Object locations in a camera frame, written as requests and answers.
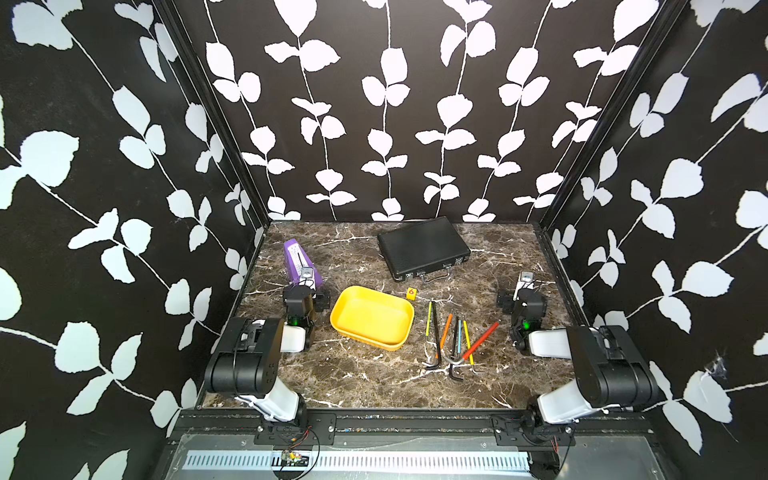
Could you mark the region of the red-sleeved hex key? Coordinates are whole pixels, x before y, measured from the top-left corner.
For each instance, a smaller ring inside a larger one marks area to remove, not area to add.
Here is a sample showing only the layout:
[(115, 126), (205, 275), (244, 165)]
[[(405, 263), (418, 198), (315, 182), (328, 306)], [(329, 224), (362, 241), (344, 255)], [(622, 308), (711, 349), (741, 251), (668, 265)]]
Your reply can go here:
[(469, 360), (473, 355), (474, 352), (499, 328), (500, 323), (495, 322), (493, 323), (471, 346), (468, 348), (468, 350), (462, 355), (462, 360)]

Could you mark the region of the yellow-sleeved hex key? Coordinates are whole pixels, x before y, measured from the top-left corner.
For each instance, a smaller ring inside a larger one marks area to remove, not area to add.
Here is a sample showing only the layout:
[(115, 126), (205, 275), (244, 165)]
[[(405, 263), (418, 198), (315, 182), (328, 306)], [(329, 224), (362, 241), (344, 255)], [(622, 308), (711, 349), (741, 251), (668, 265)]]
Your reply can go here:
[(472, 337), (471, 337), (468, 322), (466, 320), (463, 321), (463, 331), (464, 331), (465, 346), (466, 346), (466, 352), (463, 354), (463, 357), (469, 365), (474, 366), (475, 361), (474, 361), (474, 351), (472, 350), (472, 346), (473, 346)]

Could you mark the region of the blue-sleeved hex key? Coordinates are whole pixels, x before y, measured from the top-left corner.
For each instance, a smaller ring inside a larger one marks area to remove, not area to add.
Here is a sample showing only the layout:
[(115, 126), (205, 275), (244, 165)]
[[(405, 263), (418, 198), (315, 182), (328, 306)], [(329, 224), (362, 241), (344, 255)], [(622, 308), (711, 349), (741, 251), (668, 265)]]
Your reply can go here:
[(454, 333), (454, 350), (453, 353), (457, 358), (459, 358), (462, 354), (462, 322), (460, 319), (456, 320), (455, 323), (455, 333)]

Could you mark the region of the orange-sleeved hex key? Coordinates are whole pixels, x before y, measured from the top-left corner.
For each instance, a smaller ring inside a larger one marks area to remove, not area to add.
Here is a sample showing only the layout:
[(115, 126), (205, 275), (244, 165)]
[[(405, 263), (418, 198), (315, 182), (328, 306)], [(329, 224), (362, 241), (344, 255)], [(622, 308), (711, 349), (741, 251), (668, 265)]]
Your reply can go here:
[(453, 314), (449, 313), (448, 316), (447, 316), (447, 319), (446, 319), (443, 331), (442, 331), (440, 342), (439, 342), (439, 350), (437, 352), (437, 358), (438, 359), (441, 358), (442, 350), (443, 350), (443, 347), (445, 345), (445, 342), (446, 342), (446, 339), (447, 339), (447, 336), (448, 336), (448, 332), (449, 332), (452, 320), (453, 320)]

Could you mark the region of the green-sleeved hex key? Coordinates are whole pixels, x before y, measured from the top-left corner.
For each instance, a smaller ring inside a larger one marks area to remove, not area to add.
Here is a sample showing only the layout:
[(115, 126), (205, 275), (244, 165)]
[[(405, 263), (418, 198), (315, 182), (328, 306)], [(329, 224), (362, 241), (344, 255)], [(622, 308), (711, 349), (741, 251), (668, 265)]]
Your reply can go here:
[(425, 337), (428, 338), (431, 331), (431, 324), (432, 324), (432, 310), (433, 310), (433, 302), (430, 300), (427, 304), (427, 318), (425, 322)]

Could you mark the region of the large black hex key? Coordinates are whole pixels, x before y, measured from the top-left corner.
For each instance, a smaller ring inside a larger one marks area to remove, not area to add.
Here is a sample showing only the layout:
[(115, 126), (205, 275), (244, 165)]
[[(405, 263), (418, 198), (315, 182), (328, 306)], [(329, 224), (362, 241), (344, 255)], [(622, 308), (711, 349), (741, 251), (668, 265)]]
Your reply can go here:
[(426, 371), (437, 370), (440, 367), (442, 362), (442, 355), (440, 359), (437, 358), (437, 352), (439, 350), (439, 342), (440, 342), (439, 322), (438, 322), (439, 316), (437, 314), (437, 307), (435, 306), (435, 302), (434, 301), (432, 302), (433, 302), (432, 324), (431, 324), (431, 331), (430, 331), (429, 338), (431, 338), (434, 342), (435, 354), (432, 360), (428, 360), (427, 362), (424, 363), (424, 369)]

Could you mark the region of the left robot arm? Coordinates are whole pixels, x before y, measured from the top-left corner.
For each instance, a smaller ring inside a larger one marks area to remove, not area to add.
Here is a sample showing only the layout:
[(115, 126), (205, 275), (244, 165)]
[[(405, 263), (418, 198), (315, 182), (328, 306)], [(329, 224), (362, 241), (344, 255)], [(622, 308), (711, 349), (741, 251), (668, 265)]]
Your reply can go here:
[(312, 344), (317, 315), (329, 307), (330, 297), (304, 285), (290, 285), (282, 294), (281, 317), (232, 317), (206, 366), (204, 388), (232, 395), (258, 410), (271, 423), (304, 428), (306, 402), (278, 376), (284, 353), (301, 353)]

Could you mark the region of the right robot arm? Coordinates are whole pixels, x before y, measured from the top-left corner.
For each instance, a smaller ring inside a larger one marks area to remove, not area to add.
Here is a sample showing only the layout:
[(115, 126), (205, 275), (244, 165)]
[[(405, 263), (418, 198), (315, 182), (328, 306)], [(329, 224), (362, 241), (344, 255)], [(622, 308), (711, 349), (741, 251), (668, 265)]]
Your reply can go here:
[(502, 290), (496, 304), (511, 318), (511, 340), (518, 351), (569, 360), (574, 369), (573, 380), (532, 400), (524, 425), (566, 425), (603, 410), (644, 408), (658, 399), (658, 382), (623, 327), (544, 330), (547, 300), (531, 288)]

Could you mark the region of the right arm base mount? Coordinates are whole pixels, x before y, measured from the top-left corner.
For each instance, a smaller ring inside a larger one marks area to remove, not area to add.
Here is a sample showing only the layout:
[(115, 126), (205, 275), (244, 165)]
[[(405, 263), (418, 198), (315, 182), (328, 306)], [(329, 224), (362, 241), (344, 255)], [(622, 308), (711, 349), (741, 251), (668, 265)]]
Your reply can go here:
[(570, 426), (545, 423), (530, 410), (492, 414), (490, 420), (498, 446), (559, 450), (574, 444)]

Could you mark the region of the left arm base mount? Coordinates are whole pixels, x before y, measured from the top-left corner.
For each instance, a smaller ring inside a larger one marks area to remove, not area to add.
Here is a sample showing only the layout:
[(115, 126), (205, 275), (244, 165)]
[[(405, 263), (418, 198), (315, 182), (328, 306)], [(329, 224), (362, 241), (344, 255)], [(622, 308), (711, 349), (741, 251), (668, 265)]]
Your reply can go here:
[(300, 447), (332, 445), (337, 416), (334, 413), (308, 410), (291, 422), (262, 420), (254, 436), (255, 445), (288, 447), (302, 440)]

